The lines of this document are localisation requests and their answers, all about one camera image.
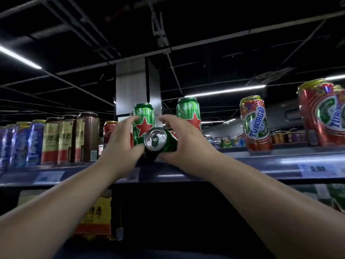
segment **person's right hand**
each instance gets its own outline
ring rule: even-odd
[[[159,120],[170,126],[178,136],[177,151],[161,153],[159,158],[184,172],[207,179],[217,158],[217,149],[189,122],[175,115],[162,115]]]

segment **ceiling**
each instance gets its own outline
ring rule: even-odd
[[[115,63],[137,55],[159,70],[163,113],[174,114],[181,96],[260,84],[257,75],[291,68],[262,90],[198,98],[203,121],[238,117],[250,94],[269,106],[294,99],[302,82],[345,73],[345,0],[7,0],[1,8],[0,45],[43,70],[0,53],[0,125],[80,111],[113,119]],[[161,12],[164,31],[154,35]]]

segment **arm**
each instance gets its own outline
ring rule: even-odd
[[[162,121],[179,141],[176,152],[160,158],[217,187],[277,258],[343,258],[343,214],[218,152],[188,122],[168,115]]]
[[[115,126],[106,149],[89,168],[0,217],[1,258],[51,258],[111,183],[126,176],[144,152],[131,149],[132,116]]]

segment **star logo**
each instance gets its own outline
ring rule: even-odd
[[[196,112],[194,112],[193,119],[188,119],[186,121],[189,122],[191,125],[195,126],[196,129],[201,131],[201,128],[200,128],[201,120],[199,120],[198,117],[196,116]]]
[[[147,131],[149,131],[153,127],[153,124],[148,124],[146,122],[146,117],[144,117],[142,120],[142,123],[137,124],[135,127],[139,130],[139,135],[138,135],[138,138],[139,138],[139,137],[142,137]]]

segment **person's right arm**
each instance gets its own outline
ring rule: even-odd
[[[163,115],[177,151],[160,158],[218,188],[277,258],[343,258],[345,216],[218,152],[194,126]]]

